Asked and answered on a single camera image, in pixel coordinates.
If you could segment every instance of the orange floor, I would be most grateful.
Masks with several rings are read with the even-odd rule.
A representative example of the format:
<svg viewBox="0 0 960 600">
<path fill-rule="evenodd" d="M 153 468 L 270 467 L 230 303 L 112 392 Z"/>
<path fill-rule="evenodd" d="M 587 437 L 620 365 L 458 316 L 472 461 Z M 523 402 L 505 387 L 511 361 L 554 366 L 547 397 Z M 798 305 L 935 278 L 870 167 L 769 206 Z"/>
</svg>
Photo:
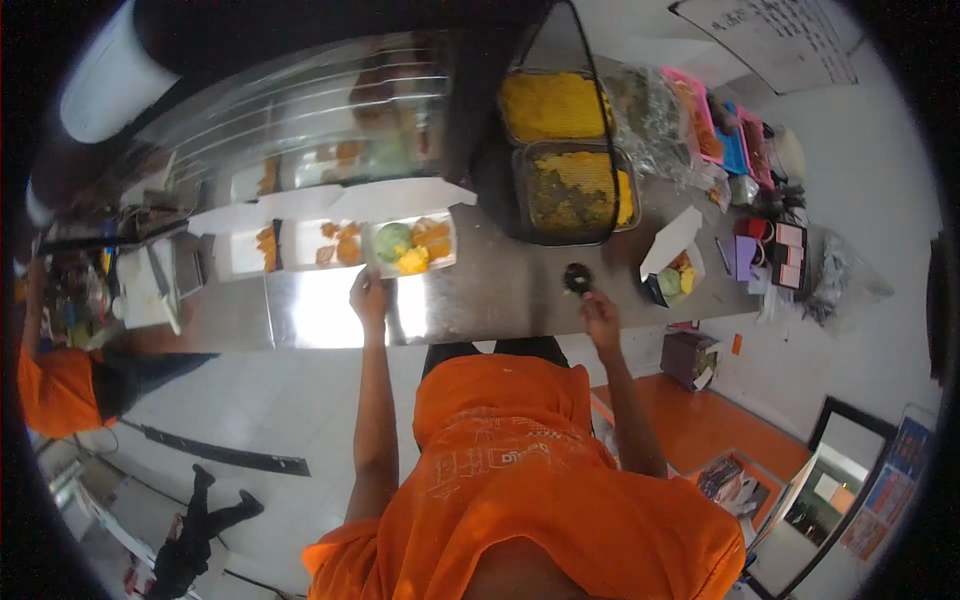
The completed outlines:
<svg viewBox="0 0 960 600">
<path fill-rule="evenodd" d="M 690 392 L 665 374 L 636 380 L 663 455 L 680 474 L 735 448 L 785 483 L 810 458 L 804 444 L 707 390 Z M 594 388 L 609 403 L 607 386 Z"/>
</svg>

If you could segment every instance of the whiteboard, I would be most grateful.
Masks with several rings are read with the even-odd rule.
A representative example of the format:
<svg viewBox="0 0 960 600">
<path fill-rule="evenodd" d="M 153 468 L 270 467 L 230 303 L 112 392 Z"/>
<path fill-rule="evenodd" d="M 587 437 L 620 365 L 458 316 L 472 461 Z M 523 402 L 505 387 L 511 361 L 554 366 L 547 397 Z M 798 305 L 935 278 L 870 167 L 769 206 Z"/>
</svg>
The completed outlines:
<svg viewBox="0 0 960 600">
<path fill-rule="evenodd" d="M 816 0 L 681 0 L 670 11 L 733 52 L 778 94 L 857 83 Z"/>
</svg>

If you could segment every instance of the stainless steel table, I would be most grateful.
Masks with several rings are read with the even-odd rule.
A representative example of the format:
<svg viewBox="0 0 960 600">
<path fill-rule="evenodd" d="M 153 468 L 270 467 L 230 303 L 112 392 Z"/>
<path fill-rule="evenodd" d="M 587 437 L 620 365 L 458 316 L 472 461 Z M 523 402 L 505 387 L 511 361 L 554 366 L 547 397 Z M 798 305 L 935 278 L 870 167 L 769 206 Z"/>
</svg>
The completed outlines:
<svg viewBox="0 0 960 600">
<path fill-rule="evenodd" d="M 638 292 L 632 270 L 654 235 L 691 203 L 705 213 L 696 242 L 706 277 L 673 308 Z M 733 214 L 721 215 L 699 190 L 678 194 L 672 182 L 647 178 L 637 228 L 605 245 L 546 248 L 507 238 L 476 206 L 451 208 L 457 229 L 457 263 L 434 273 L 396 280 L 388 315 L 391 345 L 559 335 L 582 330 L 576 296 L 565 295 L 562 273 L 570 262 L 589 266 L 596 286 L 620 309 L 623 327 L 708 319 L 759 309 L 759 299 L 726 274 L 715 237 L 729 236 Z M 178 247 L 187 242 L 175 239 Z M 209 252 L 204 239 L 202 252 Z M 181 301 L 183 335 L 169 326 L 127 332 L 146 351 L 238 351 L 266 348 L 355 348 L 363 332 L 348 303 L 359 268 L 275 272 L 233 282 L 211 280 Z"/>
</svg>

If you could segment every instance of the forearm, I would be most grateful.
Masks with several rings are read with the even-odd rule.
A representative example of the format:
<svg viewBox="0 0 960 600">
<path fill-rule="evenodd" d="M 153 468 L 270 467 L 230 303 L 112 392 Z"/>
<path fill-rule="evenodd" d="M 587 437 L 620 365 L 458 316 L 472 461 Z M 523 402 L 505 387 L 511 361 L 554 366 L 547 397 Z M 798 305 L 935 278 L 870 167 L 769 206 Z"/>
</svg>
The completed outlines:
<svg viewBox="0 0 960 600">
<path fill-rule="evenodd" d="M 27 272 L 27 291 L 24 298 L 27 315 L 23 323 L 23 339 L 20 352 L 30 358 L 36 357 L 40 343 L 40 321 L 43 317 L 43 292 L 46 289 L 46 269 L 42 258 L 34 258 Z"/>
<path fill-rule="evenodd" d="M 600 361 L 607 371 L 620 466 L 633 473 L 665 479 L 666 461 L 640 405 L 623 353 L 619 348 L 603 352 Z"/>
<path fill-rule="evenodd" d="M 363 349 L 360 405 L 353 434 L 353 466 L 357 472 L 374 470 L 393 482 L 399 478 L 396 411 L 383 335 L 372 335 Z"/>
</svg>

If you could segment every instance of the white tile floor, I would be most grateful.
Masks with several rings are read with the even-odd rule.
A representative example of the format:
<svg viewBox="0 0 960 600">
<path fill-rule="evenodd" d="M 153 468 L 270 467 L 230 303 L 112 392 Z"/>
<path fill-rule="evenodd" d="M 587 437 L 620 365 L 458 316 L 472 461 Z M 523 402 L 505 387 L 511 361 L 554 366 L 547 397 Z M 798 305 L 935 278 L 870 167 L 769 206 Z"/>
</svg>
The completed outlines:
<svg viewBox="0 0 960 600">
<path fill-rule="evenodd" d="M 634 376 L 660 370 L 662 336 L 663 327 L 624 331 L 624 354 Z M 565 335 L 558 341 L 571 365 L 587 367 L 591 385 L 606 383 L 585 335 Z M 491 351 L 493 342 L 477 346 Z M 388 350 L 401 478 L 420 456 L 412 424 L 425 355 L 423 346 Z M 211 509 L 235 503 L 240 489 L 266 506 L 263 515 L 223 534 L 231 551 L 228 569 L 304 593 L 309 577 L 300 563 L 301 550 L 342 524 L 347 510 L 359 391 L 356 349 L 227 354 L 144 397 L 126 418 L 208 444 L 306 459 L 310 477 L 202 462 L 217 477 L 209 495 Z M 113 432 L 119 450 L 107 460 L 182 502 L 189 499 L 194 457 L 149 442 L 123 424 Z M 95 447 L 113 448 L 109 432 L 85 437 Z"/>
</svg>

